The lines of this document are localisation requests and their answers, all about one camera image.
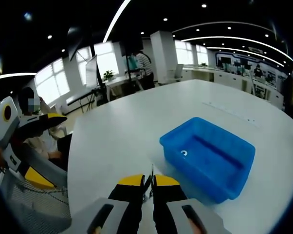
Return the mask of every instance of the white robot part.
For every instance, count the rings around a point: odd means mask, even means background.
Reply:
[[[0,148],[5,149],[19,125],[18,111],[11,97],[0,102]]]

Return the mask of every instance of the white pillar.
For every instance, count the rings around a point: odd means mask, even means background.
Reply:
[[[119,76],[124,76],[125,70],[126,70],[125,57],[122,57],[121,46],[120,46],[119,42],[114,42],[113,48],[114,48],[114,53],[115,53],[115,57],[116,57]]]
[[[151,35],[151,43],[154,54],[154,62],[158,82],[168,83],[171,71],[176,69],[177,53],[174,39],[171,32],[158,31]]]

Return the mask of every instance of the computer monitor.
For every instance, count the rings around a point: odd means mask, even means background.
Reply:
[[[245,67],[246,70],[250,70],[251,69],[251,65],[248,65],[248,64],[244,65],[244,67]]]
[[[221,57],[221,62],[226,64],[231,64],[231,58]]]
[[[86,64],[86,87],[95,88],[97,86],[97,55],[95,55]]]
[[[241,63],[241,65],[248,65],[248,60],[247,59],[243,59],[243,58],[241,58],[240,59],[240,63]]]

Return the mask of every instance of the curved light strip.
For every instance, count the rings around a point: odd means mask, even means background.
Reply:
[[[239,49],[225,48],[225,47],[207,47],[207,49],[215,49],[215,50],[234,50],[234,51],[245,52],[245,53],[248,53],[248,54],[253,54],[253,55],[257,55],[257,56],[263,57],[263,58],[265,58],[265,59],[268,59],[268,60],[270,60],[270,61],[272,61],[272,62],[275,62],[276,64],[278,64],[278,65],[284,67],[283,64],[281,64],[281,63],[279,63],[279,62],[277,62],[277,61],[275,61],[275,60],[273,60],[273,59],[271,59],[271,58],[268,58],[268,57],[265,57],[265,56],[263,56],[263,55],[256,54],[256,53],[253,53],[253,52],[250,52],[250,51],[247,51],[247,50],[239,50]]]
[[[285,54],[283,51],[280,51],[279,49],[276,49],[276,48],[273,47],[273,46],[270,46],[270,45],[268,45],[268,44],[262,43],[262,42],[260,42],[260,41],[251,40],[251,39],[246,39],[246,38],[227,37],[227,36],[211,36],[211,37],[189,38],[189,39],[184,39],[184,40],[181,40],[181,41],[199,40],[199,39],[212,39],[212,38],[238,39],[238,40],[246,40],[246,41],[250,41],[250,42],[258,43],[258,44],[261,44],[261,45],[267,46],[267,47],[269,47],[269,48],[271,48],[271,49],[274,49],[274,50],[280,52],[282,55],[285,55],[287,58],[289,58],[291,61],[293,61],[293,59],[292,59],[289,55]]]
[[[268,30],[268,31],[270,31],[272,33],[275,33],[272,29],[265,28],[265,27],[260,26],[260,25],[257,25],[257,24],[245,23],[245,22],[238,22],[238,21],[216,21],[216,22],[208,22],[208,23],[199,23],[199,24],[194,24],[194,25],[191,25],[191,26],[187,26],[185,28],[177,29],[177,30],[173,31],[173,33],[178,32],[178,31],[181,31],[181,30],[184,30],[184,29],[188,29],[188,28],[194,28],[194,27],[197,27],[197,26],[209,25],[209,24],[217,24],[217,23],[239,23],[239,24],[247,24],[247,25],[251,25],[251,26],[258,27],[258,28],[263,28],[263,29]]]
[[[11,74],[0,75],[0,79],[7,78],[7,77],[35,76],[36,74],[37,73],[32,73],[32,72],[11,73]]]
[[[121,16],[122,12],[125,10],[126,6],[128,5],[128,3],[130,3],[131,0],[124,0],[122,5],[120,6],[120,8],[118,8],[111,24],[109,25],[109,28],[107,30],[107,33],[106,35],[104,36],[104,39],[103,39],[103,43],[107,42],[108,38],[109,38],[109,35],[115,25],[115,23],[117,22],[118,18]]]

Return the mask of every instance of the white table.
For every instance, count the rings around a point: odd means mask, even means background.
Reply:
[[[253,95],[201,80],[120,98],[76,120],[68,170],[71,215],[99,197],[109,196],[120,178],[148,175],[152,163],[156,173],[176,178],[188,197],[208,204],[199,190],[164,160],[159,144],[163,134],[192,117],[202,117],[256,148],[240,196],[208,206],[233,234],[271,231],[293,197],[293,120]],[[156,233],[151,209],[151,201],[144,204],[139,233]]]

